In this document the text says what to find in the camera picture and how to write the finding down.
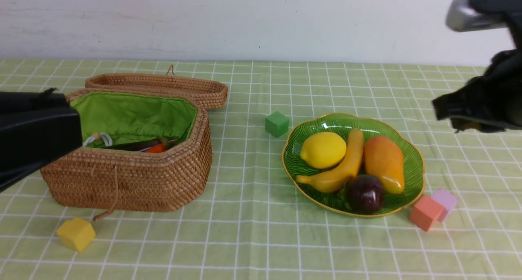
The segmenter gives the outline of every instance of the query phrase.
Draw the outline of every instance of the banana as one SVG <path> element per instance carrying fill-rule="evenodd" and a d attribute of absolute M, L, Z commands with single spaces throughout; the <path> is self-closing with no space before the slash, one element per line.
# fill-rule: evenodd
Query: banana
<path fill-rule="evenodd" d="M 315 190 L 324 193 L 339 191 L 348 180 L 357 176 L 362 165 L 363 153 L 363 132 L 353 128 L 348 133 L 345 157 L 337 167 L 311 176 L 297 175 L 295 181 L 311 185 Z"/>

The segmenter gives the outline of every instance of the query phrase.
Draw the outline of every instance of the white wall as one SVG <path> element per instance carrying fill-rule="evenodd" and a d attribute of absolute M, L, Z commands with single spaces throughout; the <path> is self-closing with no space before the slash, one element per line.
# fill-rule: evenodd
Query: white wall
<path fill-rule="evenodd" d="M 487 65 L 507 30 L 455 33 L 451 0 L 0 0 L 0 57 Z"/>

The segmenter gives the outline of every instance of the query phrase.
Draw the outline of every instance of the green cube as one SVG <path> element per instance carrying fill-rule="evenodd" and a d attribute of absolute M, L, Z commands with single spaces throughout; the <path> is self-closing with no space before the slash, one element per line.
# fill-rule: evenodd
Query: green cube
<path fill-rule="evenodd" d="M 278 138 L 288 131 L 290 119 L 281 112 L 276 111 L 265 119 L 265 130 L 273 137 Z"/>

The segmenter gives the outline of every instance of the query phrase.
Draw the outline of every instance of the table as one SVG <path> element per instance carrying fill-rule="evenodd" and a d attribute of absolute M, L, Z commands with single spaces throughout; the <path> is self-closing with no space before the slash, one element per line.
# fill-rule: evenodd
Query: table
<path fill-rule="evenodd" d="M 76 254 L 56 228 L 103 210 L 58 205 L 32 174 L 0 195 L 2 279 L 522 279 L 522 134 L 454 134 L 431 107 L 483 67 L 0 60 L 0 91 L 69 93 L 92 75 L 164 74 L 171 64 L 177 75 L 230 86 L 227 105 L 209 112 L 204 193 L 177 212 L 115 212 L 93 223 L 97 238 Z M 274 111 L 291 126 L 334 111 L 387 122 L 422 152 L 426 194 L 449 189 L 457 209 L 423 232 L 407 211 L 354 219 L 316 206 L 282 168 L 287 135 L 263 128 Z"/>

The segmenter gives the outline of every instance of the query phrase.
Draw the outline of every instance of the orange object in basket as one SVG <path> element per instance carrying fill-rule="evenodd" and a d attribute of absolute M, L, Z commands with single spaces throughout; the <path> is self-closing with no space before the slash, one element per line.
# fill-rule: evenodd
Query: orange object in basket
<path fill-rule="evenodd" d="M 149 148 L 145 152 L 155 152 L 155 153 L 157 153 L 157 152 L 165 152 L 165 151 L 166 151 L 166 145 L 158 144 L 158 145 L 153 146 L 152 148 Z"/>

